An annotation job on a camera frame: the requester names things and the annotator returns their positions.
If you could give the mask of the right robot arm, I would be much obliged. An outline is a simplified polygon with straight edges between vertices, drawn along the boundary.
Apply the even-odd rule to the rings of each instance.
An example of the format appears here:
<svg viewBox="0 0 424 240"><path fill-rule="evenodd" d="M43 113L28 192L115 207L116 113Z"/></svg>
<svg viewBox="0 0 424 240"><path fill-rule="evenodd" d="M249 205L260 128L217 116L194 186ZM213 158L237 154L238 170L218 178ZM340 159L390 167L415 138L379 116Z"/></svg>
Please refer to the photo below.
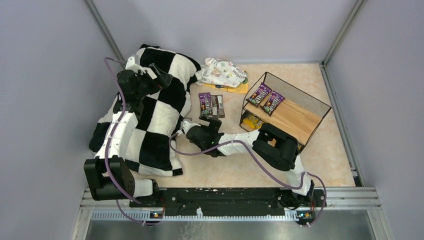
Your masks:
<svg viewBox="0 0 424 240"><path fill-rule="evenodd" d="M179 132L190 143L196 145L201 154L213 158L248 153L256 163L261 157L272 168L284 172L288 182L284 183L272 175L261 163L258 166L276 183L291 190L293 208L312 207L314 181L303 167L298 140L271 123L263 123L260 128L245 133L223 133L219 129L222 122L216 118L205 117L208 125L183 120Z"/></svg>

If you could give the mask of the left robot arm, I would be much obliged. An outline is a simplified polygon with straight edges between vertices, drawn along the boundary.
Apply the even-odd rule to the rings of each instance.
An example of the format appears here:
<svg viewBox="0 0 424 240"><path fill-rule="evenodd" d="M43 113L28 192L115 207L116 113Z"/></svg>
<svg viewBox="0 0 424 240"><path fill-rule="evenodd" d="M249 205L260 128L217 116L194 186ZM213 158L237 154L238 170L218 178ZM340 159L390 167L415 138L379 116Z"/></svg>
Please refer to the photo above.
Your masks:
<svg viewBox="0 0 424 240"><path fill-rule="evenodd" d="M125 158L144 109L143 99L167 88L172 79L171 74L154 63L142 67L128 62L126 69L115 76L118 96L112 108L111 123L99 151L83 166L95 201L129 199L137 203L138 198L155 194L156 181L135 179Z"/></svg>

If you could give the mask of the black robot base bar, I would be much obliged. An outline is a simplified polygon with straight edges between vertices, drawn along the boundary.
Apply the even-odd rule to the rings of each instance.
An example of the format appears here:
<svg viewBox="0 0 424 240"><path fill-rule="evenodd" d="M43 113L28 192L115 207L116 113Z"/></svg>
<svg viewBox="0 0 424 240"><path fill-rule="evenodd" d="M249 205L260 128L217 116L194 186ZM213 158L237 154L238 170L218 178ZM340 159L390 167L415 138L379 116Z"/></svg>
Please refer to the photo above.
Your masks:
<svg viewBox="0 0 424 240"><path fill-rule="evenodd" d="M131 208L158 208L168 216L282 216L289 210L317 210L325 206L324 191L306 196L282 187L161 188L153 195L138 197Z"/></svg>

